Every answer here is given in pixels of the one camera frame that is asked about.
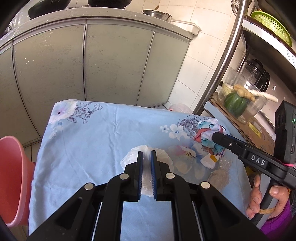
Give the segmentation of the purple sleeve forearm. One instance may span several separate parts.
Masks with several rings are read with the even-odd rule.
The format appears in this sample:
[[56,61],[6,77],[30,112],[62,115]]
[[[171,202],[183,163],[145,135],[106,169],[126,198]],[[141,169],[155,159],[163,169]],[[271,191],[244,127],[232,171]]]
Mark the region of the purple sleeve forearm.
[[272,219],[269,219],[260,229],[270,240],[278,240],[285,234],[289,223],[292,220],[291,206],[288,201],[282,213]]

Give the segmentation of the person's right hand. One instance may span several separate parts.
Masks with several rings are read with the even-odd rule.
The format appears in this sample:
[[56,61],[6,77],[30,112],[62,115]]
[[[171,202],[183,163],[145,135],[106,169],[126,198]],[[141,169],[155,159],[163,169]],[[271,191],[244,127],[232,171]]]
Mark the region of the person's right hand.
[[[246,214],[249,218],[254,218],[255,214],[260,211],[260,203],[262,201],[262,193],[259,190],[260,187],[260,175],[257,174],[254,178],[254,186],[250,192],[250,200],[248,207],[246,209]],[[288,200],[289,200],[289,190],[285,186],[274,185],[269,190],[270,196],[277,199],[277,204],[274,211],[270,214],[269,219],[279,216]]]

